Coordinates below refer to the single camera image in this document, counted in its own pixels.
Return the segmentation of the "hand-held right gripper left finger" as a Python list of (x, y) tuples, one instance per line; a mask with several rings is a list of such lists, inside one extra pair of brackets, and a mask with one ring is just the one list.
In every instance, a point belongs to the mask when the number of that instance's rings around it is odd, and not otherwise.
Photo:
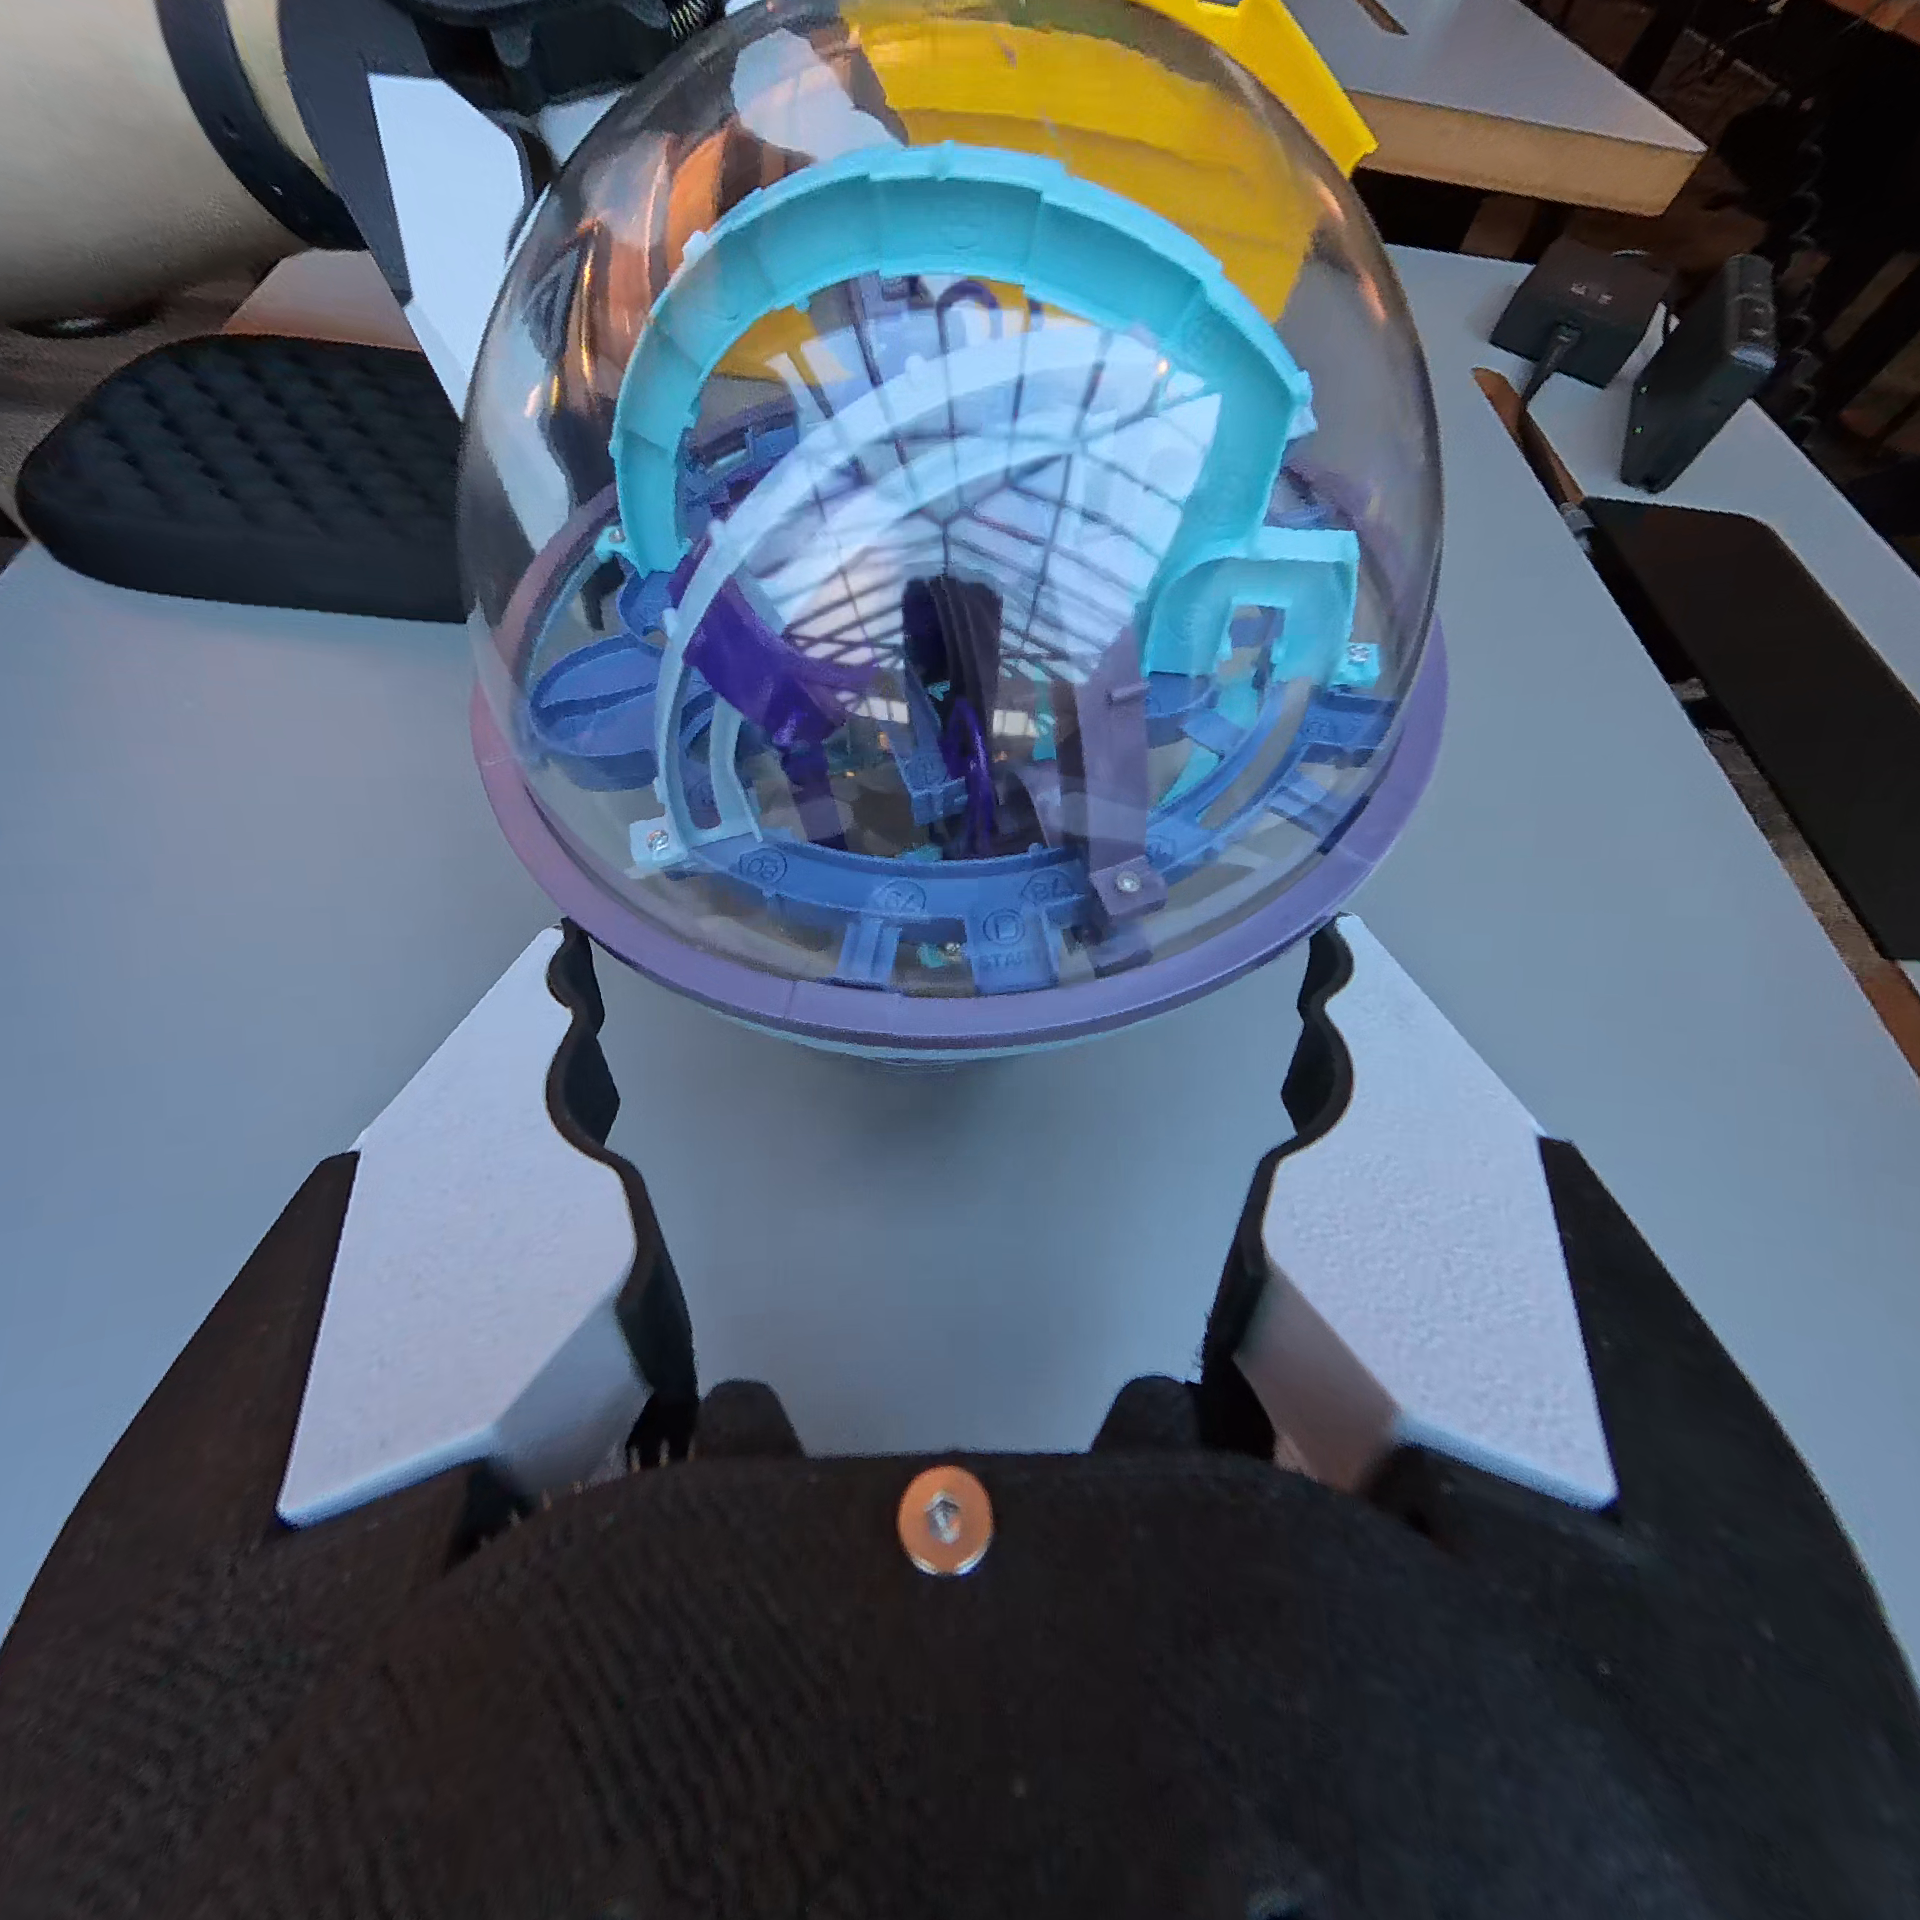
[(607, 1141), (602, 1020), (592, 943), (546, 927), (355, 1139), (285, 1525), (470, 1464), (534, 1501), (685, 1446), (690, 1318)]

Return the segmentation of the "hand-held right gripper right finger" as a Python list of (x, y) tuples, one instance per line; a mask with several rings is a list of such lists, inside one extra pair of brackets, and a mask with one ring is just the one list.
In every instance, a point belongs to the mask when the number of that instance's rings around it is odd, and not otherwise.
[(1281, 1468), (1424, 1448), (1598, 1512), (1618, 1480), (1526, 1104), (1358, 919), (1312, 940), (1304, 1115), (1257, 1178), (1231, 1366)]

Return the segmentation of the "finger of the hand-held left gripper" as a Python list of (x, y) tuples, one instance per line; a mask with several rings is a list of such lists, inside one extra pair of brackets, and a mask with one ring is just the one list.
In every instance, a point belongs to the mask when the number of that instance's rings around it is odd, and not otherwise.
[(399, 312), (464, 415), (525, 206), (520, 155), (443, 80), (373, 76), (367, 92), (399, 230)]

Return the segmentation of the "clear maze ball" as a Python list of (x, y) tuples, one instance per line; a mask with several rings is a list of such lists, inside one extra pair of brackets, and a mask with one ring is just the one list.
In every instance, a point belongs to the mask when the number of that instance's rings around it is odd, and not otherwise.
[(1360, 204), (1279, 320), (1056, 159), (914, 143), (742, 4), (533, 206), (459, 546), (495, 823), (600, 951), (867, 1055), (1056, 1046), (1304, 943), (1441, 738), (1441, 461)]

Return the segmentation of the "person's left forearm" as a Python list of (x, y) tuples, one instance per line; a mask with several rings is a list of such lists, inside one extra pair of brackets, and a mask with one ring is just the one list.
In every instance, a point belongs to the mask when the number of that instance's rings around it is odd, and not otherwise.
[(2, 4), (2, 323), (106, 320), (315, 243), (227, 159), (321, 188), (279, 48), (277, 4), (186, 4), (222, 28), (232, 133), (179, 83), (152, 2)]

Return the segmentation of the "black mesh wrist rest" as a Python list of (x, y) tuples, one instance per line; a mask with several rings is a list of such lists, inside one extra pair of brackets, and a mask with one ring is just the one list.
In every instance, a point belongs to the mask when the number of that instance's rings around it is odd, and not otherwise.
[(462, 424), (426, 360), (217, 333), (111, 373), (25, 458), (25, 532), (96, 582), (462, 622)]

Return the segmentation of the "yellow plastic bin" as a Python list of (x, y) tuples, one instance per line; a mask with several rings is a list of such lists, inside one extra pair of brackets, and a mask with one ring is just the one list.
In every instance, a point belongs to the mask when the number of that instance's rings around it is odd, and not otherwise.
[(843, 4), (914, 143), (1056, 159), (1158, 214), (1279, 320), (1375, 149), (1283, 4)]

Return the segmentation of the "dark slim device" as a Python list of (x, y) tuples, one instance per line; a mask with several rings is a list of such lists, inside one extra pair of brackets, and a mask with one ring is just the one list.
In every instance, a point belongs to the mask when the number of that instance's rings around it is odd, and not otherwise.
[(1727, 256), (1669, 326), (1626, 403), (1621, 479), (1665, 491), (1771, 379), (1777, 363), (1774, 269)]

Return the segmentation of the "dark power adapter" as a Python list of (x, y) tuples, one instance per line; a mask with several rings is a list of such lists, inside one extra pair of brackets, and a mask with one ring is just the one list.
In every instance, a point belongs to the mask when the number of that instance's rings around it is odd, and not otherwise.
[(1490, 346), (1541, 363), (1558, 332), (1571, 346), (1553, 371), (1602, 389), (1640, 346), (1671, 274), (1640, 256), (1606, 253), (1560, 238), (1533, 263), (1498, 312)]

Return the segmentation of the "grey table with wooden edge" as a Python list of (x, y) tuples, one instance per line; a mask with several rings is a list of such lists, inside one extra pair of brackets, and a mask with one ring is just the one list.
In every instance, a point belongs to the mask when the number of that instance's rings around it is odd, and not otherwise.
[(1369, 174), (1630, 216), (1704, 143), (1522, 2), (1290, 2), (1375, 149)]

